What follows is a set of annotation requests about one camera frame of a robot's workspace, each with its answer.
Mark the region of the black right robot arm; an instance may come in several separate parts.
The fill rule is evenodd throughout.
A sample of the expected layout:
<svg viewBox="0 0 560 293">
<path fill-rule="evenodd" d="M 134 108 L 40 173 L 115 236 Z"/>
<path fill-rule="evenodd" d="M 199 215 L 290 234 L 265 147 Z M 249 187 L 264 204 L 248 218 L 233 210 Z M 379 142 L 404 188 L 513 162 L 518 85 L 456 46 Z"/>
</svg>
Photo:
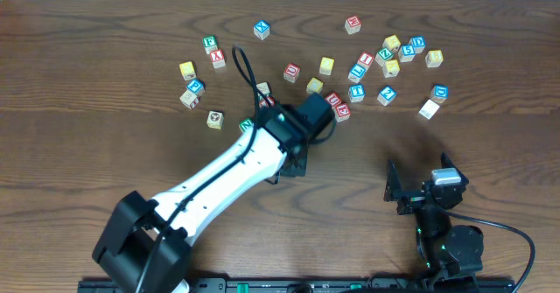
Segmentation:
<svg viewBox="0 0 560 293">
<path fill-rule="evenodd" d="M 416 219 L 416 248 L 427 264 L 418 282 L 426 290 L 451 279 L 473 278 L 482 270 L 483 233 L 474 226 L 451 223 L 447 212 L 462 200 L 469 180 L 448 156 L 441 155 L 441 167 L 419 190 L 405 191 L 395 164 L 388 161 L 386 202 L 397 203 L 399 215 Z"/>
</svg>

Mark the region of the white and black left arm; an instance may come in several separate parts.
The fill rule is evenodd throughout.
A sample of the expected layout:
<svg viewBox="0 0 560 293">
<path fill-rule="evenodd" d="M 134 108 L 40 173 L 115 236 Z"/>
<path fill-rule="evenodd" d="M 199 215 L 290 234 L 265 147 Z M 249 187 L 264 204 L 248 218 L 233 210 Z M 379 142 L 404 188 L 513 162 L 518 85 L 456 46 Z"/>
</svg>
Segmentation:
<svg viewBox="0 0 560 293">
<path fill-rule="evenodd" d="M 93 260 L 124 292 L 188 292 L 193 245 L 251 187 L 282 172 L 305 173 L 306 151 L 334 120 L 332 105 L 311 94 L 298 107 L 261 108 L 253 125 L 191 178 L 145 199 L 133 191 L 116 205 Z"/>
</svg>

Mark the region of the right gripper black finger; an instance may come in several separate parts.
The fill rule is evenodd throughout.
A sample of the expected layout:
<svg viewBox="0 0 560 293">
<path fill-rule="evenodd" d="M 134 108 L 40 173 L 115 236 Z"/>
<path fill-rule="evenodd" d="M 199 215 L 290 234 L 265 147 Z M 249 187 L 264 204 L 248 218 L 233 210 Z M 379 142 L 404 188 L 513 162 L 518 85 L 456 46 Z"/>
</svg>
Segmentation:
<svg viewBox="0 0 560 293">
<path fill-rule="evenodd" d="M 440 162 L 441 162 L 441 167 L 443 169 L 455 168 L 455 164 L 451 161 L 451 159 L 448 157 L 448 155 L 445 152 L 441 153 Z"/>
<path fill-rule="evenodd" d="M 384 192 L 384 201 L 397 201 L 401 198 L 402 186 L 400 179 L 392 160 L 388 160 L 388 175 Z"/>
</svg>

